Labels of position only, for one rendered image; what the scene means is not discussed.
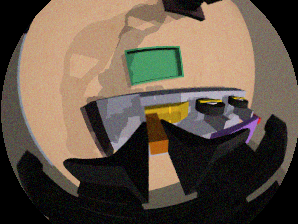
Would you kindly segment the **green tray floor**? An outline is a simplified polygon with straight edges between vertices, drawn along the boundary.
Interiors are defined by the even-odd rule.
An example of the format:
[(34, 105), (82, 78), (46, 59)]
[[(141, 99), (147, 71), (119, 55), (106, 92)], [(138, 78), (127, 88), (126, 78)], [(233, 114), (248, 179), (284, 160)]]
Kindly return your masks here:
[(178, 76), (177, 53), (174, 49), (126, 53), (133, 84), (140, 81)]

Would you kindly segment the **yellow wheel chock with orange handle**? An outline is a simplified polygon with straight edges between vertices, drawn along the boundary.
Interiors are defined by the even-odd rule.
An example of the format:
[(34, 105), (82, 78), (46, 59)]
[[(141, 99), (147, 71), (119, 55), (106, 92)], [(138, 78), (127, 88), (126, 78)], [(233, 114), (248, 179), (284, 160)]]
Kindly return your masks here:
[(150, 155), (168, 152), (168, 136), (162, 127), (161, 120), (169, 123), (177, 123), (188, 116), (188, 103), (174, 103), (164, 105), (153, 105), (145, 108), (146, 129), (148, 129), (148, 140)]

